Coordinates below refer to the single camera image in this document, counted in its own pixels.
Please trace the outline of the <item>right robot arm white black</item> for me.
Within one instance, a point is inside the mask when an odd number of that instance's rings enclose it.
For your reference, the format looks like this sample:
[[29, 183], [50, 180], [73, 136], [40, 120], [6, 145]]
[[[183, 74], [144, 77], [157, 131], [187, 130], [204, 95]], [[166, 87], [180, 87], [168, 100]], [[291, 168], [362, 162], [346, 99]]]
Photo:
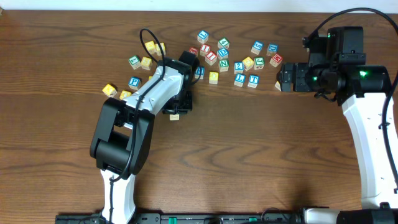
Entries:
[[393, 109], [383, 108], [392, 88], [387, 69], [366, 64], [362, 27], [334, 27], [304, 39], [307, 63], [285, 63], [277, 74], [281, 91], [313, 92], [343, 110], [356, 150], [361, 209], [304, 208], [296, 223], [397, 223], [397, 159]]

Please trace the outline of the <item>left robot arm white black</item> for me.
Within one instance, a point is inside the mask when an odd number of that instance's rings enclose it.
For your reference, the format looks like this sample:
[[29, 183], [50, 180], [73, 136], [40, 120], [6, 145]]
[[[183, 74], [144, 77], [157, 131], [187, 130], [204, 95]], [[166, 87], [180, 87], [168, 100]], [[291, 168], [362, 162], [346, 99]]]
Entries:
[[197, 66], [197, 59], [161, 60], [141, 89], [123, 100], [104, 102], [90, 145], [105, 184], [103, 223], [129, 223], [133, 217], [135, 178], [149, 155], [155, 116], [185, 94]]

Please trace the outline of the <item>yellow O block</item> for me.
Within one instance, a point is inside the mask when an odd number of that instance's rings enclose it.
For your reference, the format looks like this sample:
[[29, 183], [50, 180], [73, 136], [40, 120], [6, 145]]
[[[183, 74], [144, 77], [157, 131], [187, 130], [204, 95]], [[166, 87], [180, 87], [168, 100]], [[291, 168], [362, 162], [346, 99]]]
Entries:
[[119, 99], [120, 99], [120, 100], [123, 100], [123, 99], [125, 99], [125, 98], [127, 98], [127, 97], [130, 97], [131, 95], [132, 95], [132, 93], [131, 93], [130, 91], [123, 90], [123, 91], [120, 93]]
[[210, 72], [209, 73], [209, 84], [217, 85], [219, 80], [218, 72]]

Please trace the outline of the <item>green R block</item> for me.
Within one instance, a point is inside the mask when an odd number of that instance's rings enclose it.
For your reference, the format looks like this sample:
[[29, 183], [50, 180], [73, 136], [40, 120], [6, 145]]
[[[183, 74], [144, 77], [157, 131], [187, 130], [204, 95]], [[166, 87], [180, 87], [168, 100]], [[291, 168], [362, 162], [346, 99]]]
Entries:
[[178, 121], [178, 120], [180, 119], [180, 115], [179, 115], [179, 114], [171, 114], [171, 115], [169, 116], [169, 119], [170, 119], [171, 121]]

